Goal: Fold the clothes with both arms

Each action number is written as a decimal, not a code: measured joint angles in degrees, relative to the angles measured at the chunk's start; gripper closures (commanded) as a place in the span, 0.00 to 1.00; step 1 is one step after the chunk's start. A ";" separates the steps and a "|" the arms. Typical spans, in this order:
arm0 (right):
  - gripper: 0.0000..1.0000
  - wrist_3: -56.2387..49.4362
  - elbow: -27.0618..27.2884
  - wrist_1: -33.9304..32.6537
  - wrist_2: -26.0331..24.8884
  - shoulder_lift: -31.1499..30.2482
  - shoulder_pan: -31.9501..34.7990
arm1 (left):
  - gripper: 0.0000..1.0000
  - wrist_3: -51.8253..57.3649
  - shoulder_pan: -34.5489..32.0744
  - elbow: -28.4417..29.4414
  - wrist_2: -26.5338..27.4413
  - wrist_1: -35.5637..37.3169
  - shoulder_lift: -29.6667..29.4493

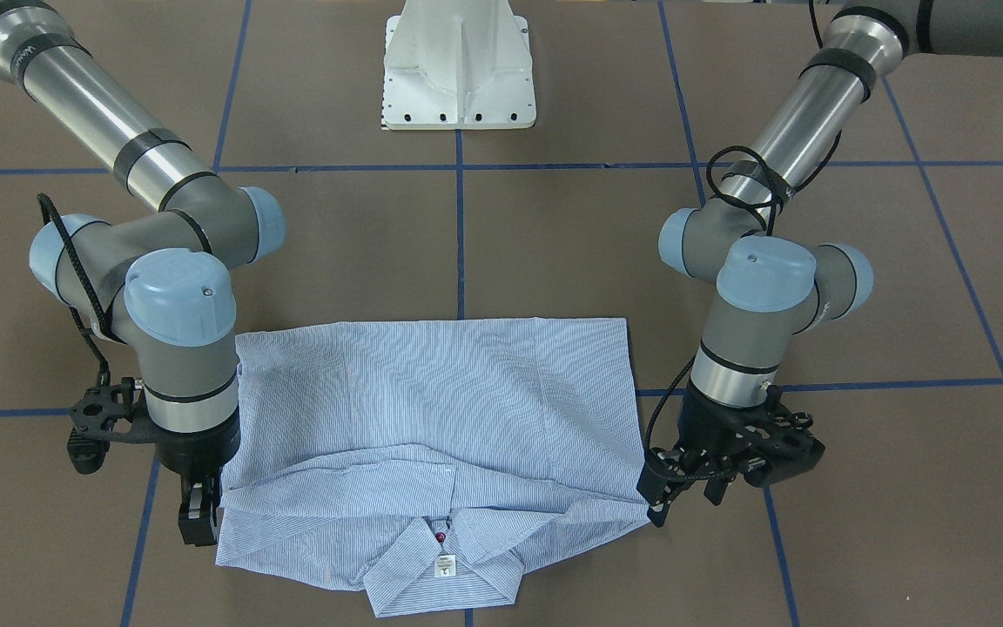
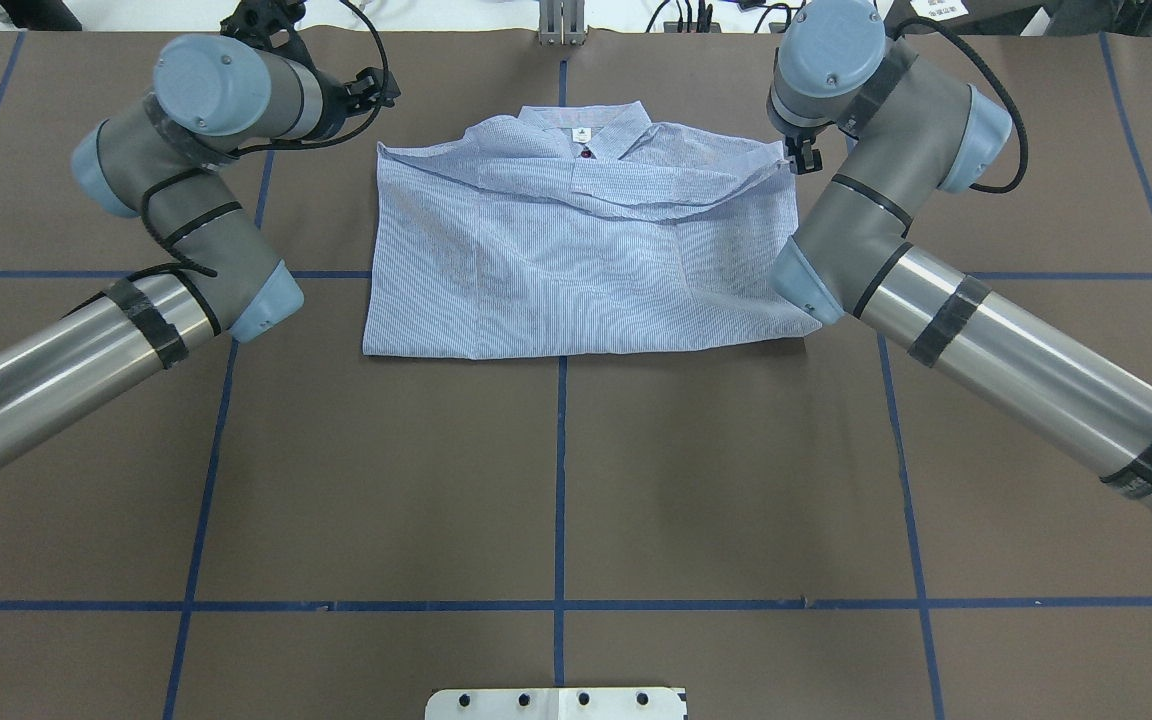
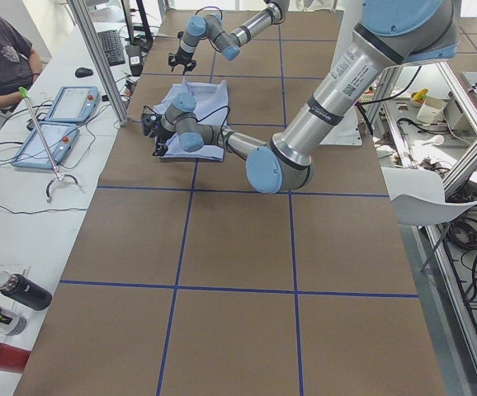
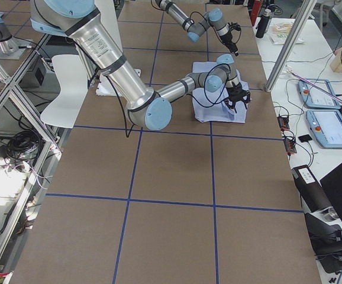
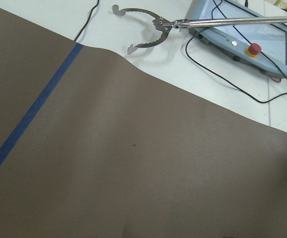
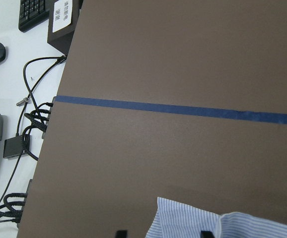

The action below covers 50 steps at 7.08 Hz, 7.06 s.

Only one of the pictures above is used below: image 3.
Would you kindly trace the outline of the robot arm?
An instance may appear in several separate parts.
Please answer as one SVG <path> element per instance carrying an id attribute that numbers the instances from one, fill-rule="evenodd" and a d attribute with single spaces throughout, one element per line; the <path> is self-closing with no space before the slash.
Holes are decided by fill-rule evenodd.
<path id="1" fill-rule="evenodd" d="M 168 54 L 168 65 L 171 70 L 178 65 L 183 67 L 183 73 L 190 72 L 196 67 L 193 59 L 200 41 L 208 40 L 214 50 L 223 55 L 228 61 L 236 59 L 240 48 L 246 45 L 255 36 L 270 26 L 279 25 L 286 19 L 289 1 L 265 1 L 266 8 L 252 16 L 242 25 L 231 32 L 223 27 L 223 13 L 201 16 L 195 14 L 190 17 L 186 29 L 178 33 L 180 40 L 177 51 Z"/>
<path id="2" fill-rule="evenodd" d="M 385 69 L 455 56 L 460 8 L 459 1 L 443 0 L 362 2 L 352 43 L 293 121 L 267 143 L 200 123 L 194 114 L 196 101 L 188 92 L 178 94 L 163 114 L 143 120 L 144 135 L 154 139 L 159 157 L 173 136 L 188 153 L 206 145 L 235 153 L 245 160 L 248 182 L 258 192 L 300 189 L 312 177 L 313 151 Z"/>

